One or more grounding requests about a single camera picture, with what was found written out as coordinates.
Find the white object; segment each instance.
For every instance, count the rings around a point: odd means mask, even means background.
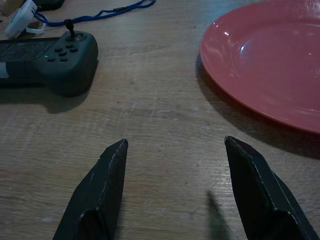
[[[9,25],[4,30],[5,35],[7,35],[9,38],[16,39],[24,29],[28,33],[43,34],[46,31],[47,26],[45,23],[40,29],[28,28],[28,25],[31,23],[36,10],[37,5],[32,0],[25,1],[25,3],[18,9],[11,19]]]

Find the wooden table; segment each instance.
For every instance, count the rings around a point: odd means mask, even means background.
[[[66,0],[51,21],[133,0]],[[242,107],[205,73],[199,45],[217,17],[252,0],[158,0],[84,22],[99,64],[91,90],[0,89],[0,239],[52,239],[104,149],[128,138],[118,240],[242,240],[226,135],[260,151],[320,234],[320,137]],[[45,37],[59,37],[50,28]]]

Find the game controller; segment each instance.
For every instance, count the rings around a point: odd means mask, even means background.
[[[93,35],[73,31],[61,37],[0,41],[0,87],[41,84],[74,97],[91,86],[98,63]]]

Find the pink plate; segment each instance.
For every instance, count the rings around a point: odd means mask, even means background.
[[[215,83],[243,105],[320,133],[320,0],[231,11],[206,30],[200,54]]]

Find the table surface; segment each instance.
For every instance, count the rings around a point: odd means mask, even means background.
[[[66,0],[51,21],[133,0]],[[118,240],[236,240],[245,233],[224,137],[261,152],[320,234],[320,137],[241,106],[205,73],[199,45],[217,17],[252,0],[158,0],[76,24],[99,64],[75,98],[0,89],[0,239],[52,239],[69,199],[104,149],[127,138]],[[49,28],[44,37],[66,30]]]

